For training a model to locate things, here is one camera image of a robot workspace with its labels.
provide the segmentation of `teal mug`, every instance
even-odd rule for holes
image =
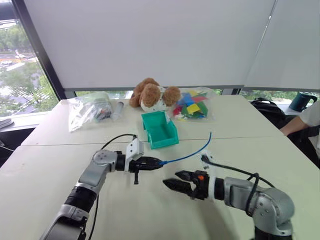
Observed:
[[[302,112],[311,99],[313,100],[313,102],[316,102],[318,100],[318,98],[315,95],[312,95],[310,92],[300,91],[292,100],[289,108],[298,112]]]

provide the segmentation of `black wire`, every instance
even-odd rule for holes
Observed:
[[[236,167],[233,167],[233,166],[227,166],[227,165],[222,165],[222,164],[218,164],[218,163],[214,163],[214,162],[211,162],[207,156],[205,155],[202,155],[201,157],[201,160],[203,162],[205,162],[206,164],[209,164],[209,165],[212,165],[212,166],[216,166],[218,168],[223,168],[223,169],[229,169],[229,170],[233,170],[233,171],[236,171],[236,172],[239,172],[239,173],[242,173],[242,174],[246,174],[246,175],[249,175],[250,177],[247,179],[247,180],[251,180],[252,178],[255,177],[255,173],[251,173],[251,172],[248,172],[248,171],[244,171],[244,170],[241,170],[241,169],[238,169]],[[270,187],[274,188],[275,186],[269,182],[268,180],[262,178],[262,177],[258,177],[259,180],[265,182],[266,184],[268,184]]]
[[[136,138],[137,138],[137,135],[135,135],[135,134],[131,134],[131,133],[121,134],[121,135],[119,135],[119,136],[116,136],[116,137],[112,138],[110,141],[108,141],[105,145],[103,145],[103,147],[101,148],[101,150],[104,149],[106,146],[108,146],[112,141],[114,141],[114,140],[116,140],[116,139],[118,139],[118,138],[120,138],[120,137],[123,137],[123,136],[132,136],[133,139],[136,139]]]
[[[89,235],[88,240],[91,240],[92,234],[94,234],[95,225],[96,225],[96,220],[97,220],[97,214],[98,214],[98,205],[99,205],[99,195],[96,197],[95,211],[94,211],[94,217],[93,217],[93,224],[92,224],[92,228],[91,228],[91,231],[90,231],[90,235]]]
[[[110,141],[108,141],[105,145],[103,145],[103,147],[101,148],[104,149],[106,146],[108,146],[112,141],[116,140],[117,138],[123,137],[123,136],[132,136],[133,139],[137,138],[137,135],[135,134],[131,134],[131,133],[126,133],[126,134],[121,134],[119,136],[116,136],[114,138],[112,138]],[[95,225],[96,225],[96,220],[97,220],[97,214],[98,214],[98,206],[99,206],[99,195],[96,197],[96,204],[95,204],[95,211],[94,211],[94,217],[93,217],[93,224],[92,224],[92,228],[90,231],[90,235],[88,240],[91,240],[92,238],[92,234],[94,234],[94,230],[95,230]]]
[[[245,204],[245,213],[249,216],[249,217],[252,217],[252,214],[251,212],[249,212],[249,207],[250,207],[250,203],[251,203],[251,200],[252,198],[254,197],[254,194],[257,190],[257,187],[258,187],[258,182],[259,182],[259,174],[256,172],[253,174],[254,177],[255,177],[255,181],[254,181],[254,184],[253,184],[253,187],[251,189],[251,192],[249,194],[249,197],[248,197],[248,200],[246,201],[246,204]]]

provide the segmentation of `brown plush toy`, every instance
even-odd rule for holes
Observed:
[[[141,106],[145,112],[165,111],[180,99],[180,95],[176,86],[164,88],[148,77],[135,87],[129,104],[133,108]]]

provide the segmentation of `green plastic bin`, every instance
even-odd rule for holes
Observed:
[[[179,143],[178,131],[174,122],[164,111],[142,114],[143,129],[146,131],[151,149],[163,148]]]

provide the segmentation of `backpack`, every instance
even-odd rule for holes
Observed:
[[[286,114],[274,102],[258,97],[251,104],[278,129],[286,125]]]

